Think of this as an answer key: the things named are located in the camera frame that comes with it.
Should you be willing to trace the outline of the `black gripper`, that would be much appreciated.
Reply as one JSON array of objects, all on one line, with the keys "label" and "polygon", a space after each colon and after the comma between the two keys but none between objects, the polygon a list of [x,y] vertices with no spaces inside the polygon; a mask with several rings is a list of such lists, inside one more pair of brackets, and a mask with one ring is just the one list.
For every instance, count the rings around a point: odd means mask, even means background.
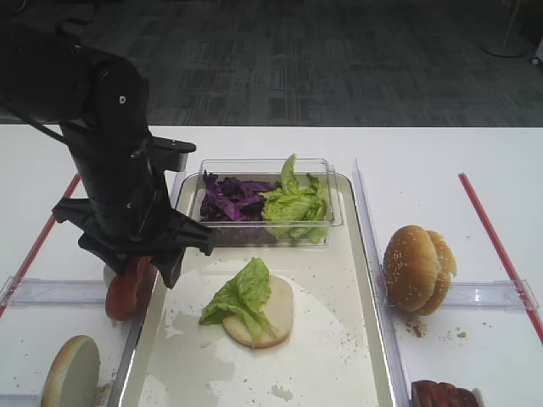
[{"label": "black gripper", "polygon": [[106,276],[133,273],[139,257],[150,256],[172,289],[187,248],[211,255],[213,231],[171,206],[168,170],[157,170],[150,160],[154,136],[149,131],[107,137],[70,122],[59,127],[87,195],[62,198],[53,216],[81,230],[80,247],[104,262]]}]

